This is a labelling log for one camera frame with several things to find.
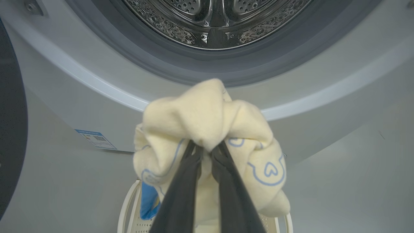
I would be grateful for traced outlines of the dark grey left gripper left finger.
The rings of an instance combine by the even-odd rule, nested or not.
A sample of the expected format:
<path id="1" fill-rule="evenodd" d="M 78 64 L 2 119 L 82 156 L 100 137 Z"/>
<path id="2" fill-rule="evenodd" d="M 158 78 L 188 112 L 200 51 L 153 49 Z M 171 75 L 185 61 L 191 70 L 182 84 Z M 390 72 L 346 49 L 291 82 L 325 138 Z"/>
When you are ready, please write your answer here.
<path id="1" fill-rule="evenodd" d="M 180 165 L 161 202 L 150 228 L 151 233 L 193 233 L 198 180 L 203 148 L 188 142 Z"/>

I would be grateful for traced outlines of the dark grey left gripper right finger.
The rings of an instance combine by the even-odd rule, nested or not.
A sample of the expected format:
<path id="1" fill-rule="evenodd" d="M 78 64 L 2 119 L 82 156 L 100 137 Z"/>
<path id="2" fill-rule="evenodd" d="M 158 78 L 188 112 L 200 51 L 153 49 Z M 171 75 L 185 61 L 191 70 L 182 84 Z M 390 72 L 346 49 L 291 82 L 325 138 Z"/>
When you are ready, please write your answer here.
<path id="1" fill-rule="evenodd" d="M 219 185 L 221 233 L 265 233 L 225 141 L 211 152 L 212 175 Z"/>

